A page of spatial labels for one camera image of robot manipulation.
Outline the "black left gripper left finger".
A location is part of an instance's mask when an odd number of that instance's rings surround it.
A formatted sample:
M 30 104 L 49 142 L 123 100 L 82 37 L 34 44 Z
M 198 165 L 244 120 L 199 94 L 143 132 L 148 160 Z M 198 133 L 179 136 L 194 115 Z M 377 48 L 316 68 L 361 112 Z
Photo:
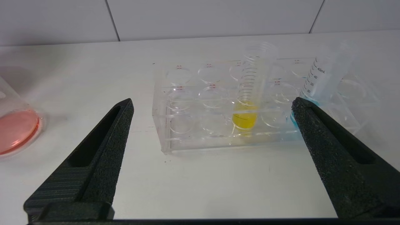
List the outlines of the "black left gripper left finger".
M 112 203 L 131 121 L 132 100 L 111 110 L 25 201 L 28 221 L 112 220 Z

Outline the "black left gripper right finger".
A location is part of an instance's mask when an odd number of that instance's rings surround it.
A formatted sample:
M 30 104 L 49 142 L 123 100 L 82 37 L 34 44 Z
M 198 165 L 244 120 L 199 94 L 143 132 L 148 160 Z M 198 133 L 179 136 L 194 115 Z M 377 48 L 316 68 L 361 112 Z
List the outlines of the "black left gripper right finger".
M 313 102 L 292 113 L 340 219 L 399 219 L 400 174 Z

